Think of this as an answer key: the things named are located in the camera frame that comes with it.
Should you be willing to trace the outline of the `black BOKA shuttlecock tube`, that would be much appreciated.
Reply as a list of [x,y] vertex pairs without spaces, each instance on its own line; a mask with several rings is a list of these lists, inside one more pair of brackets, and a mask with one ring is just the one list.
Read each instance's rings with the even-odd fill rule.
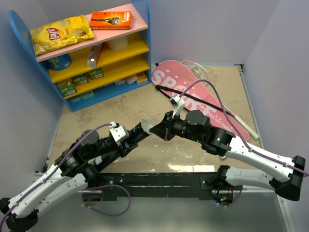
[[94,165],[98,172],[101,172],[116,159],[119,157],[124,158],[137,148],[142,140],[151,135],[150,129],[152,127],[151,122],[145,119],[131,130],[127,130],[119,123],[113,122],[110,126],[110,136],[113,144],[110,145],[107,152],[103,152],[103,154],[96,157],[91,164]]

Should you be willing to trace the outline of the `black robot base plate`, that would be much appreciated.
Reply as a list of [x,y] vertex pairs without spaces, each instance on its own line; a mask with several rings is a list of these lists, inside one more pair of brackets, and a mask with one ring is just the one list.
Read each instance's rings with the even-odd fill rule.
[[118,197],[197,198],[231,203],[241,186],[217,179],[216,172],[186,173],[102,173],[87,187],[98,190],[103,201]]

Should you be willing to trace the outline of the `clear plastic tube lid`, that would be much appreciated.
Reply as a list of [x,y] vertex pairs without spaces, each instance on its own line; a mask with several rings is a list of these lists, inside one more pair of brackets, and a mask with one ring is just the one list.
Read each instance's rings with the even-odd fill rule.
[[151,122],[149,120],[143,119],[141,121],[141,127],[143,129],[144,132],[146,132],[147,134],[152,134],[150,132],[150,129],[153,127],[153,125],[151,124]]

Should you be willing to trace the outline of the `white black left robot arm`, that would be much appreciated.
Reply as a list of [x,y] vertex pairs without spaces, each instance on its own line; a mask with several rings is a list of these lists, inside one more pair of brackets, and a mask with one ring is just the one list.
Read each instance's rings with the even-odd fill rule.
[[4,216],[0,223],[13,232],[28,231],[48,207],[80,190],[96,189],[99,173],[128,155],[141,140],[136,129],[110,129],[109,136],[102,139],[96,130],[86,130],[30,187],[15,197],[1,199]]

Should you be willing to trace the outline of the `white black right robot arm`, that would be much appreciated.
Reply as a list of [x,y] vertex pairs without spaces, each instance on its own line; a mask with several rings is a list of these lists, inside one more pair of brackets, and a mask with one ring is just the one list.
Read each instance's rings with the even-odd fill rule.
[[150,129],[157,137],[169,141],[179,136],[201,144],[207,153],[242,161],[253,170],[220,167],[215,184],[221,190],[229,186],[255,186],[277,195],[299,201],[306,160],[301,156],[285,157],[250,145],[234,133],[215,127],[199,110],[189,112],[185,119],[172,111]]

